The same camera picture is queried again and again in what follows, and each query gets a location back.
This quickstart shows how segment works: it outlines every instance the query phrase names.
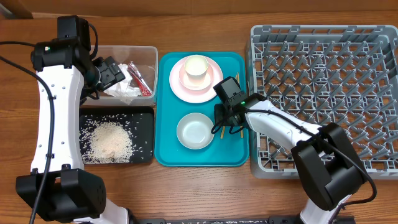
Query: teal tray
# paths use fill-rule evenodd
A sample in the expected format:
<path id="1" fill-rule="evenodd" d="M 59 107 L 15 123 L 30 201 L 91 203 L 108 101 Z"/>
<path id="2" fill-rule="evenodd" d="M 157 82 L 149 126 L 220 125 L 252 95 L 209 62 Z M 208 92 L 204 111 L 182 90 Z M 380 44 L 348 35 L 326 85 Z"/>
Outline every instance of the teal tray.
<path id="1" fill-rule="evenodd" d="M 189 55 L 199 54 L 213 59 L 223 71 L 224 78 L 235 77 L 239 72 L 240 83 L 246 83 L 243 58 L 232 52 L 184 52 L 169 53 L 160 61 L 157 111 L 155 126 L 155 158 L 164 166 L 241 166 L 249 157 L 248 131 L 243 138 L 231 135 L 226 128 L 224 138 L 221 130 L 205 148 L 192 150 L 184 147 L 177 139 L 178 122 L 189 113 L 203 113 L 214 123 L 214 105 L 221 103 L 216 96 L 205 103 L 187 103 L 176 97 L 169 85 L 172 67 Z"/>

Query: wire rack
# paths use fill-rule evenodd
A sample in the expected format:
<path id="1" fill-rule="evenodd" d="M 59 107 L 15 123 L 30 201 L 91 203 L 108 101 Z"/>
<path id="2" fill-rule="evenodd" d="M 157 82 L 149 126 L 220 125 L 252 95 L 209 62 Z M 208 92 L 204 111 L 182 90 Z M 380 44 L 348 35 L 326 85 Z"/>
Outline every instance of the wire rack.
<path id="1" fill-rule="evenodd" d="M 309 123 L 339 124 L 373 178 L 398 179 L 397 45 L 392 26 L 254 26 L 249 91 Z M 257 133 L 250 142 L 256 177 L 298 177 L 289 150 Z"/>

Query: pink saucer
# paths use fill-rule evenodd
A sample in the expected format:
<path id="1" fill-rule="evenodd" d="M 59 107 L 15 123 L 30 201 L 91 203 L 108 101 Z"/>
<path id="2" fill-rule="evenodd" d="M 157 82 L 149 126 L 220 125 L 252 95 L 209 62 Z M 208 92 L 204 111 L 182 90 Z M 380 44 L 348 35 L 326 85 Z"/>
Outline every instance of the pink saucer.
<path id="1" fill-rule="evenodd" d="M 185 88 L 188 88 L 190 90 L 195 90 L 195 91 L 203 90 L 203 89 L 209 87 L 211 85 L 211 83 L 213 83 L 213 67 L 209 66 L 207 68 L 206 75 L 203 79 L 203 83 L 201 83 L 201 84 L 196 84 L 189 78 L 187 72 L 184 69 L 184 66 L 181 66 L 178 78 L 180 79 L 181 84 Z"/>
<path id="2" fill-rule="evenodd" d="M 216 96 L 216 92 L 213 87 L 223 80 L 223 72 L 221 71 L 220 66 L 211 58 L 206 57 L 210 67 L 213 70 L 213 82 L 211 85 L 208 85 L 206 88 L 202 90 L 190 90 L 185 88 L 180 82 L 180 70 L 184 65 L 185 60 L 189 56 L 179 60 L 172 68 L 169 77 L 170 87 L 173 93 L 183 101 L 188 103 L 204 103 L 213 99 Z"/>

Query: cup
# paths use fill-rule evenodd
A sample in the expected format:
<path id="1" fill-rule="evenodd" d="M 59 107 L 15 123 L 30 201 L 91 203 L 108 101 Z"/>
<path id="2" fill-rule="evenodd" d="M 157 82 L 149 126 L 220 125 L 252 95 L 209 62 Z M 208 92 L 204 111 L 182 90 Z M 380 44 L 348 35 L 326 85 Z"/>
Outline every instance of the cup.
<path id="1" fill-rule="evenodd" d="M 184 63 L 184 69 L 188 78 L 196 85 L 201 85 L 205 81 L 208 67 L 209 63 L 202 55 L 191 55 Z"/>

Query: wooden tabletop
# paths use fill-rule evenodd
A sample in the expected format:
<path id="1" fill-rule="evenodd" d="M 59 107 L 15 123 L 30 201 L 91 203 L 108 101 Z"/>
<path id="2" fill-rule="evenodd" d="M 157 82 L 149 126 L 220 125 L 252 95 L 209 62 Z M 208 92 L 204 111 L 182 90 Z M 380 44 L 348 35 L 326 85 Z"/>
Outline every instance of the wooden tabletop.
<path id="1" fill-rule="evenodd" d="M 250 28 L 257 24 L 391 24 L 397 11 L 240 14 L 89 18 L 100 45 L 152 45 L 168 52 L 232 51 L 244 57 Z M 57 36 L 50 20 L 0 21 L 0 41 L 31 43 Z M 24 46 L 1 46 L 0 55 L 32 68 Z M 15 191 L 16 177 L 29 174 L 39 117 L 37 82 L 0 62 L 0 223 L 27 223 L 30 207 Z M 264 180 L 251 175 L 250 162 L 236 168 L 170 168 L 155 159 L 146 165 L 86 166 L 103 178 L 108 197 L 138 218 L 261 218 L 296 215 L 307 196 L 299 180 Z M 372 203 L 353 205 L 342 215 L 357 223 L 397 223 L 398 181 L 376 181 Z M 370 196 L 368 184 L 352 198 Z M 39 218 L 36 223 L 44 223 Z"/>

